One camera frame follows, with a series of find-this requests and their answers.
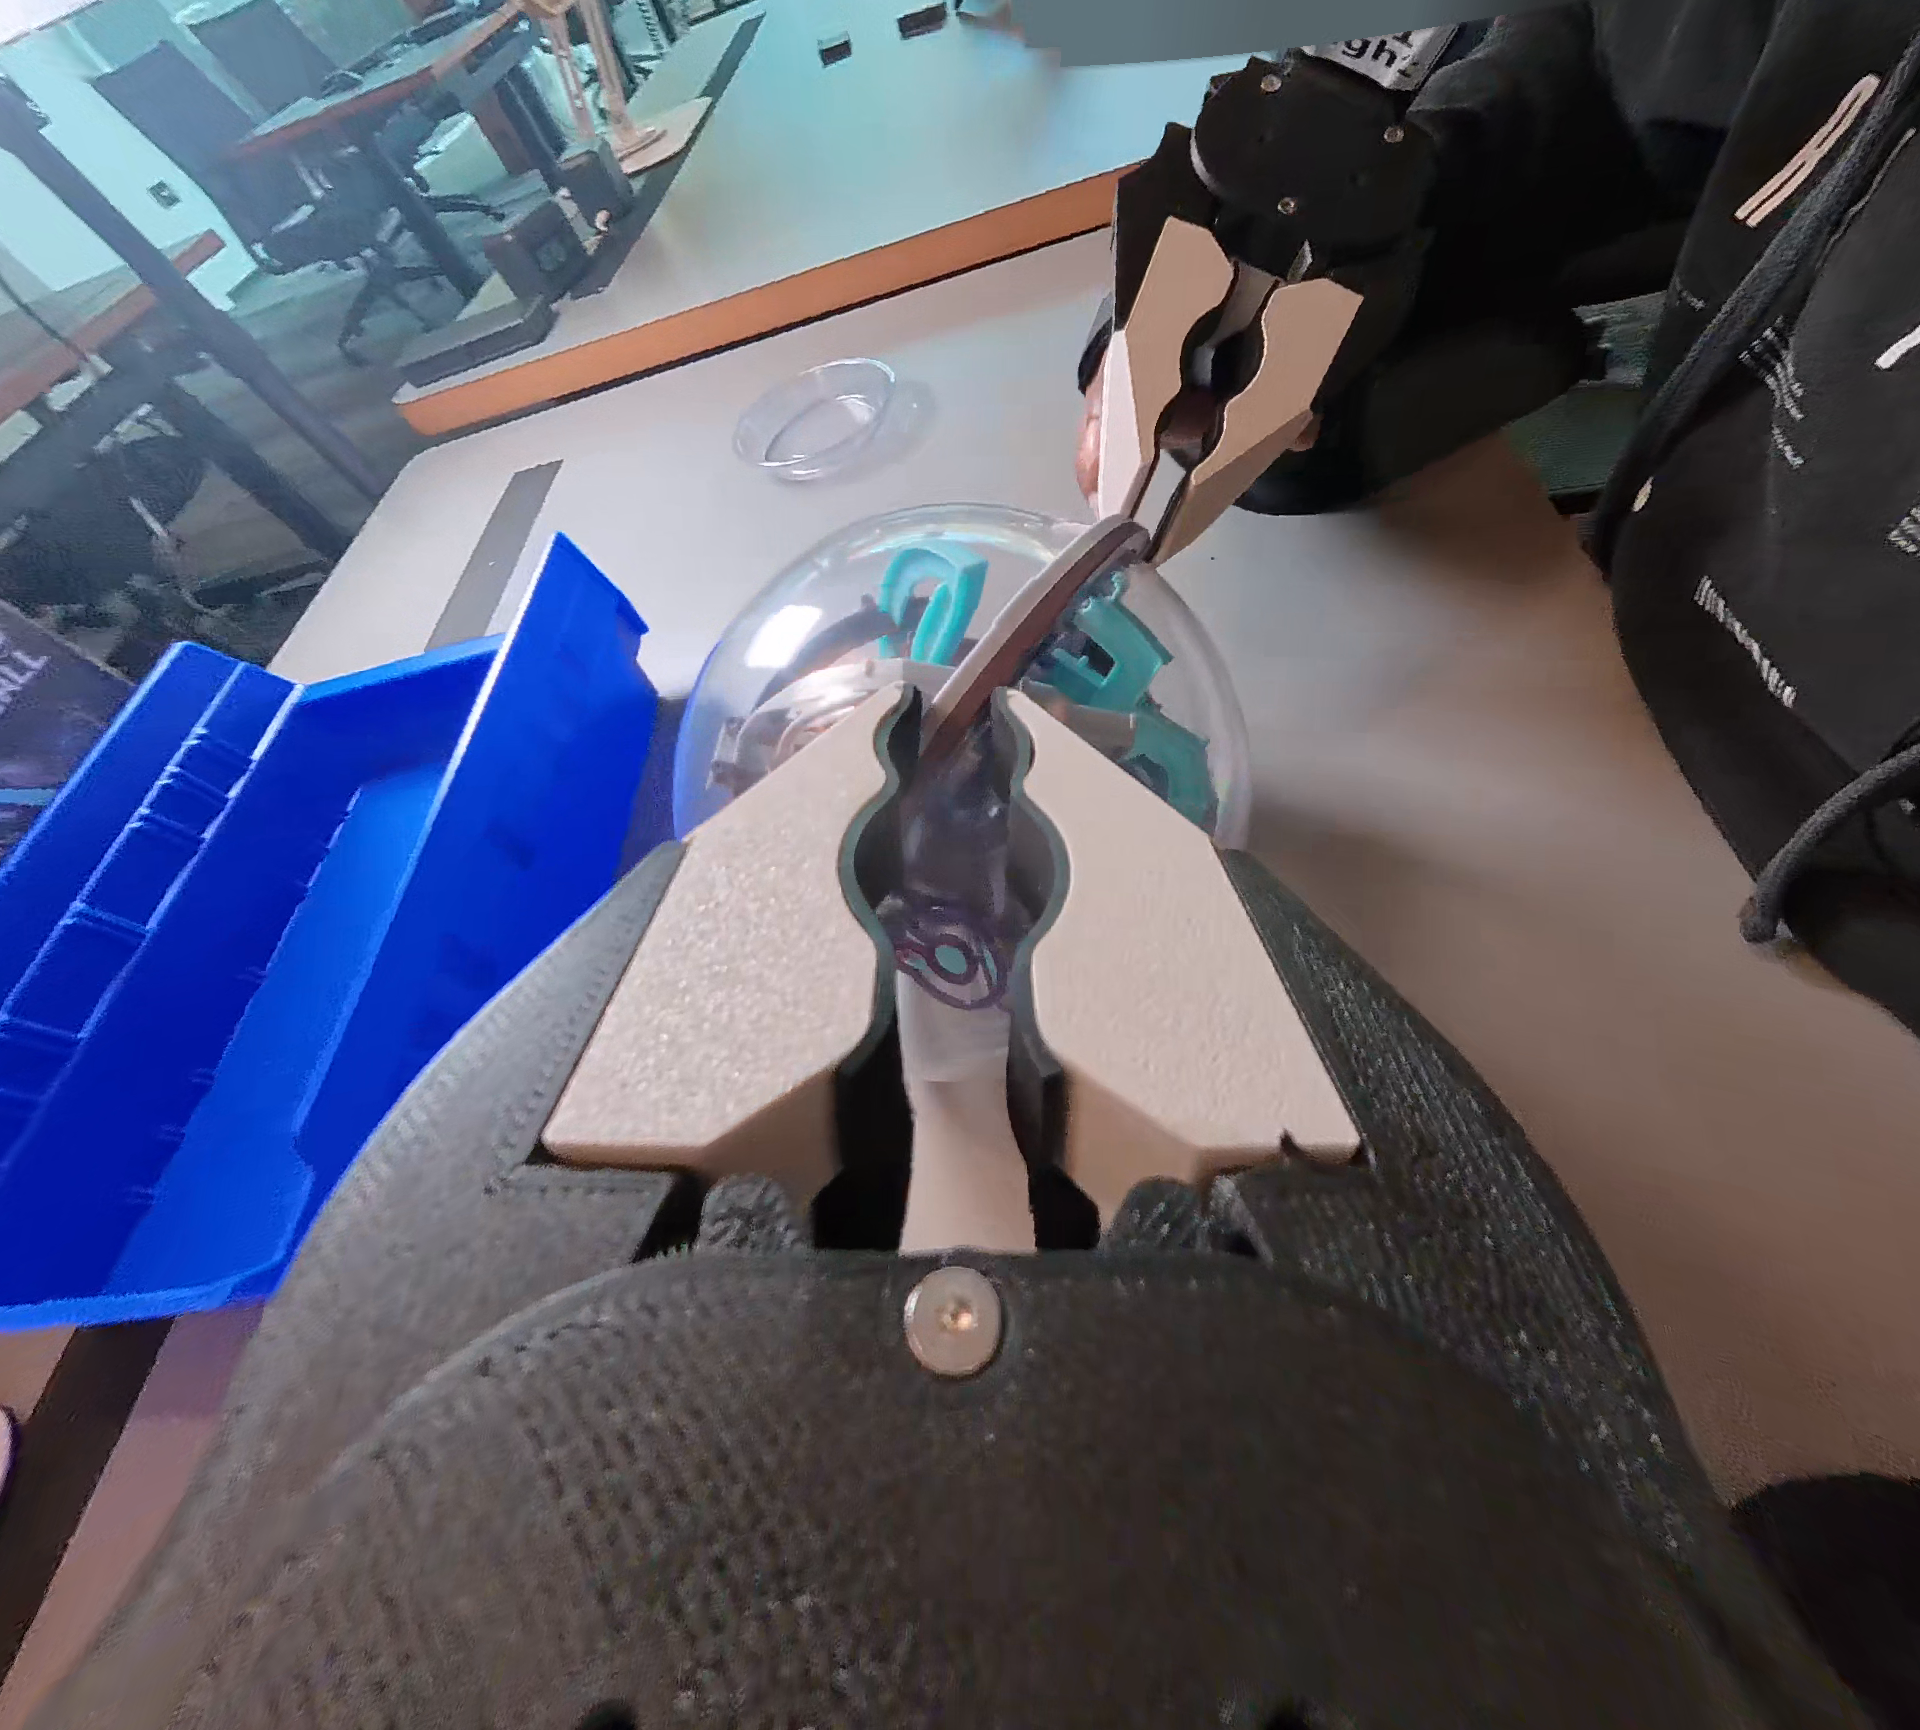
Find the clear plastic dish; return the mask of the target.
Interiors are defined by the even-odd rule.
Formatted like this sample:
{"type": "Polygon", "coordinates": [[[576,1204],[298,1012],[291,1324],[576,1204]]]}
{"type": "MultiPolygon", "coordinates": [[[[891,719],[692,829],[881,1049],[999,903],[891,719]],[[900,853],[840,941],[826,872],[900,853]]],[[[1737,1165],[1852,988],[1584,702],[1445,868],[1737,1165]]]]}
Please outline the clear plastic dish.
{"type": "Polygon", "coordinates": [[[738,418],[734,456],[786,483],[841,476],[876,448],[897,391],[897,373],[872,356],[788,375],[738,418]]]}

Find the blue plastic bin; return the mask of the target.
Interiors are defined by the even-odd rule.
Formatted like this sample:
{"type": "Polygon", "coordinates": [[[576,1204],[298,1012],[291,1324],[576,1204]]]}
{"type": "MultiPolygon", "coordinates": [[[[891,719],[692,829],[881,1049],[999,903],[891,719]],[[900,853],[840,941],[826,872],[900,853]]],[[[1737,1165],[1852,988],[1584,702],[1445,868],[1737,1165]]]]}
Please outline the blue plastic bin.
{"type": "Polygon", "coordinates": [[[265,1297],[610,889],[658,692],[553,536],[507,632],[295,685],[174,646],[4,861],[1,1326],[265,1297]]]}

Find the dark blue box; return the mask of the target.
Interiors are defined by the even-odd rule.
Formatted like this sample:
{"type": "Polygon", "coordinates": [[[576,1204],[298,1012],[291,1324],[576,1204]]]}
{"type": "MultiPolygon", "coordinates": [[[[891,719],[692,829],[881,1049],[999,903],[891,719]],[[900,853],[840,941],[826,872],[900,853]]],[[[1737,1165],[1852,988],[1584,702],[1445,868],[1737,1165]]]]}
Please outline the dark blue box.
{"type": "Polygon", "coordinates": [[[1,605],[1,857],[58,796],[132,683],[1,605]]]}

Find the clear plastic maze ball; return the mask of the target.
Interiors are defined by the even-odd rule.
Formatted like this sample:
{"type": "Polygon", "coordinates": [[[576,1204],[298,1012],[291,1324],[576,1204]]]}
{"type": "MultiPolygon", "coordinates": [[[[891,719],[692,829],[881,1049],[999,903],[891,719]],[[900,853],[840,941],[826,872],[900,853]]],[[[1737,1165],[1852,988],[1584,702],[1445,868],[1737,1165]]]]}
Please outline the clear plastic maze ball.
{"type": "MultiPolygon", "coordinates": [[[[892,681],[928,707],[997,617],[1081,540],[1065,518],[939,505],[853,522],[748,600],[680,719],[674,828],[763,782],[892,681]]],[[[1226,663],[1141,557],[1094,570],[1016,685],[1156,801],[1245,844],[1251,769],[1226,663]]],[[[977,1089],[1004,1071],[1006,984],[1034,911],[1009,875],[1006,783],[981,726],[908,804],[901,877],[876,906],[897,959],[908,1085],[977,1089]]]]}

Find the black printed hoodie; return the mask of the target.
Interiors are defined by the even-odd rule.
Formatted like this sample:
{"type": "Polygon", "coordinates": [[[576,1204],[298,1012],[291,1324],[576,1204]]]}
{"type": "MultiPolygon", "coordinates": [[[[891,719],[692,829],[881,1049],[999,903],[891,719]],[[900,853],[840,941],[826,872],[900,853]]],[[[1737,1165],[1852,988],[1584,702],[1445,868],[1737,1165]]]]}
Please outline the black printed hoodie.
{"type": "Polygon", "coordinates": [[[1775,0],[1589,519],[1737,930],[1917,1027],[1917,0],[1775,0]]]}

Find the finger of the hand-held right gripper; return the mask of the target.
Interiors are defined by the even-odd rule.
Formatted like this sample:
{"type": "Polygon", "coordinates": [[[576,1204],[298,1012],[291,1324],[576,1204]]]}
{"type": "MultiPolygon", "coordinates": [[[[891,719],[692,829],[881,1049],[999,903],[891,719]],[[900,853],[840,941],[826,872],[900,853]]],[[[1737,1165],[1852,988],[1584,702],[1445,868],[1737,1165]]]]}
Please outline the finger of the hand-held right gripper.
{"type": "Polygon", "coordinates": [[[1139,519],[1191,337],[1211,332],[1234,281],[1236,267],[1203,222],[1171,214],[1153,236],[1115,234],[1112,322],[1096,377],[1089,508],[1099,519],[1139,519]]]}
{"type": "Polygon", "coordinates": [[[1253,373],[1222,402],[1211,446],[1153,524],[1141,552],[1144,566],[1162,566],[1193,544],[1253,479],[1255,452],[1301,428],[1360,311],[1362,296],[1330,279],[1284,283],[1271,290],[1258,311],[1253,373]]]}

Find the dark tape strip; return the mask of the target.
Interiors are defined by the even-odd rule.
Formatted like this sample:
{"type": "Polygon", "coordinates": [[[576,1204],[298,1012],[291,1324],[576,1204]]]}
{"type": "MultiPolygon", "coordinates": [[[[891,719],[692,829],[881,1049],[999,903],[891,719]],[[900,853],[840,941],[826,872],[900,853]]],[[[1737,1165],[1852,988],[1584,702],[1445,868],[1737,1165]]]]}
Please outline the dark tape strip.
{"type": "Polygon", "coordinates": [[[492,505],[422,653],[484,638],[553,483],[559,461],[517,470],[492,505]]]}

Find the person's right forearm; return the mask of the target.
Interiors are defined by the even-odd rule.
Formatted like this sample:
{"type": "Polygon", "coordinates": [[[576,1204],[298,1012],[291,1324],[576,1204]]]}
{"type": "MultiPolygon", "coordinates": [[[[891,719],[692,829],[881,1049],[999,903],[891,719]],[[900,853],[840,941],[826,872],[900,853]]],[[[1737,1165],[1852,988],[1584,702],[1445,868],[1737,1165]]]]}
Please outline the person's right forearm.
{"type": "Polygon", "coordinates": [[[1581,305],[1658,292],[1778,0],[1575,0],[1469,27],[1415,102],[1436,148],[1397,332],[1242,493],[1357,508],[1572,389],[1581,305]]]}

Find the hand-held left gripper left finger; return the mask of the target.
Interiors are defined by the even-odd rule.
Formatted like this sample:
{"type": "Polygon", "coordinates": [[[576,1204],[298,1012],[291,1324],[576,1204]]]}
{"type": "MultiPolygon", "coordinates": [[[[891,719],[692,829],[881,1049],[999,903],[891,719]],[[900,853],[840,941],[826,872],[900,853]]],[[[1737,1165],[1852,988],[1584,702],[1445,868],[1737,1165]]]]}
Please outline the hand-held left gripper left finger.
{"type": "Polygon", "coordinates": [[[918,697],[881,689],[669,847],[542,1125],[571,1168],[771,1181],[822,1248],[900,1248],[914,1118],[892,944],[918,697]]]}

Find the black power strip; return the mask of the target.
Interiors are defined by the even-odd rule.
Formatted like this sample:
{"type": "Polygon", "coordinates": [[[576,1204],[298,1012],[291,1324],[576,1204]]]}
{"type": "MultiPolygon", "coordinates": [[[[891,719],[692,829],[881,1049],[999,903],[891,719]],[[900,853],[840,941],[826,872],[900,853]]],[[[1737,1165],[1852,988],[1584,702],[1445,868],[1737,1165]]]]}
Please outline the black power strip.
{"type": "Polygon", "coordinates": [[[406,389],[450,389],[542,349],[565,320],[580,317],[590,303],[590,297],[542,302],[513,296],[492,303],[471,302],[447,322],[422,332],[398,350],[395,373],[406,389]]]}

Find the black box device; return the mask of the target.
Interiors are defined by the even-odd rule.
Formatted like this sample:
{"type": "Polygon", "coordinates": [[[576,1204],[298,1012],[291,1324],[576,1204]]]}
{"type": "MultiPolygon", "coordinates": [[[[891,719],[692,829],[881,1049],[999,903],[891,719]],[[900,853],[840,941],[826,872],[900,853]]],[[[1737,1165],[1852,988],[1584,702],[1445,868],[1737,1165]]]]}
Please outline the black box device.
{"type": "Polygon", "coordinates": [[[492,273],[520,299],[559,303],[606,287],[610,254],[602,254],[620,217],[592,207],[571,190],[555,190],[515,211],[481,253],[492,273]]]}

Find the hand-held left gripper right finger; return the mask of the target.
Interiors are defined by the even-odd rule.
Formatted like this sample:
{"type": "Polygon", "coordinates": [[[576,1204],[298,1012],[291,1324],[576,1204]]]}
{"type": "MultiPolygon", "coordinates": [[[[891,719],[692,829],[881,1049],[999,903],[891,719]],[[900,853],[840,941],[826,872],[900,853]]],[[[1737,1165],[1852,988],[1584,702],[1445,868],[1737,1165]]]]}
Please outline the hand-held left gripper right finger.
{"type": "Polygon", "coordinates": [[[1213,838],[1027,692],[1006,694],[1006,757],[1039,888],[1016,992],[1041,1162],[1099,1224],[1144,1182],[1356,1163],[1357,1121],[1213,838]]]}

